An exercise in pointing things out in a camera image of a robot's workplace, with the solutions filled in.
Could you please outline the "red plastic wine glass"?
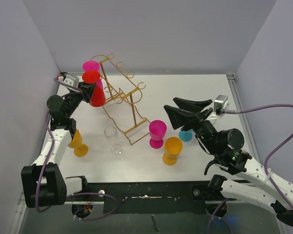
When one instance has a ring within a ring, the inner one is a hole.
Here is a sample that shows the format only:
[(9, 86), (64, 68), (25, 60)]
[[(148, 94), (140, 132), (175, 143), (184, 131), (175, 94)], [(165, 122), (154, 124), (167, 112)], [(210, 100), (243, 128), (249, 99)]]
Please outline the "red plastic wine glass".
[(93, 107), (101, 107), (105, 104), (106, 98), (103, 91), (103, 83), (101, 81), (101, 75), (98, 71), (88, 70), (82, 75), (82, 79), (85, 83), (96, 84), (90, 105)]

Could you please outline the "pink plastic wine glass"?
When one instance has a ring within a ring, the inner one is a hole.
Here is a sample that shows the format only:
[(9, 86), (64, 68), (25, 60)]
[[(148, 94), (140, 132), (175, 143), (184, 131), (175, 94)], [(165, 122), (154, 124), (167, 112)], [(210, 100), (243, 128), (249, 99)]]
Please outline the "pink plastic wine glass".
[[(83, 70), (85, 72), (87, 71), (97, 71), (99, 72), (101, 66), (98, 62), (94, 61), (94, 60), (89, 60), (89, 61), (86, 61), (84, 64), (83, 64)], [(97, 82), (97, 85), (103, 89), (103, 82), (102, 82), (102, 77), (100, 76), (100, 80)]]
[(154, 149), (159, 149), (164, 144), (164, 136), (167, 132), (167, 125), (161, 120), (154, 120), (149, 125), (149, 144)]

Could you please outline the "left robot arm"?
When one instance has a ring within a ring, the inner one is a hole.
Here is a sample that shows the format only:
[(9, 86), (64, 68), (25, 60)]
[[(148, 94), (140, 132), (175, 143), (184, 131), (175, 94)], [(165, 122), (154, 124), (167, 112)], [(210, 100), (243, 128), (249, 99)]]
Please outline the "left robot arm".
[(68, 86), (69, 93), (64, 96), (52, 95), (47, 100), (49, 139), (32, 165), (23, 167), (21, 171), (28, 208), (43, 212), (50, 206), (63, 205), (70, 194), (78, 200), (88, 198), (90, 188), (84, 185), (84, 177), (64, 179), (59, 164), (66, 148), (78, 133), (76, 121), (71, 116), (81, 102), (90, 102), (95, 88), (95, 83), (81, 82), (78, 87)]

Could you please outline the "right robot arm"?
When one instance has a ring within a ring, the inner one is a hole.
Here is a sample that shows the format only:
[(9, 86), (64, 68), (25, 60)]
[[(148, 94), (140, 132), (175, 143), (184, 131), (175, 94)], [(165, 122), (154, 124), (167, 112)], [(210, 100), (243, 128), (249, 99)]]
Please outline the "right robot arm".
[(235, 182), (222, 175), (214, 175), (208, 185), (208, 195), (213, 199), (231, 198), (261, 207), (276, 216), (284, 224), (293, 227), (293, 183), (273, 173), (244, 151), (244, 137), (240, 130), (217, 131), (211, 120), (225, 114), (241, 114), (228, 110), (228, 97), (219, 95), (215, 100), (192, 101), (175, 97), (176, 107), (164, 106), (174, 130), (193, 130), (201, 148), (214, 159), (212, 165), (222, 171), (249, 182)]

